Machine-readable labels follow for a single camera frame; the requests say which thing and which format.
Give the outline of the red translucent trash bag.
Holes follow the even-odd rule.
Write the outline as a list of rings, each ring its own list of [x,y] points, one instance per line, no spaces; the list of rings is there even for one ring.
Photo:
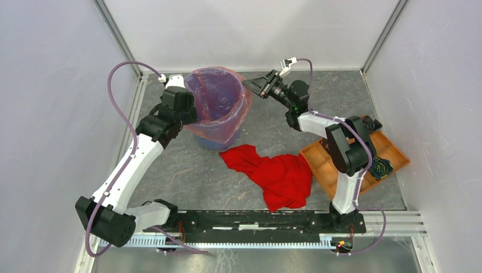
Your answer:
[[[185,127],[201,138],[227,142],[241,127],[251,107],[252,95],[245,78],[225,67],[205,67],[184,77],[193,93],[198,122]]]

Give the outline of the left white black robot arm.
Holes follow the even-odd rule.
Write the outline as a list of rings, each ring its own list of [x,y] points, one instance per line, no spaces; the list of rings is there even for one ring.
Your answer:
[[[77,200],[76,212],[89,234],[122,247],[134,233],[151,226],[158,225],[167,232],[178,226],[178,215],[171,212],[174,205],[163,201],[136,208],[127,205],[153,161],[178,136],[183,125],[195,122],[193,94],[179,86],[167,87],[161,102],[139,122],[135,139],[114,172],[91,197]]]

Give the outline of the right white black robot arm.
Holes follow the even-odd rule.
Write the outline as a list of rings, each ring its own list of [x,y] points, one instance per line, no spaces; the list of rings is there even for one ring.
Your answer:
[[[294,80],[286,85],[276,70],[263,77],[243,80],[242,84],[258,97],[272,97],[285,106],[286,122],[291,128],[327,140],[331,160],[338,171],[328,223],[335,232],[345,231],[359,212],[361,182],[376,157],[363,120],[355,115],[339,118],[313,110],[309,103],[310,84]]]

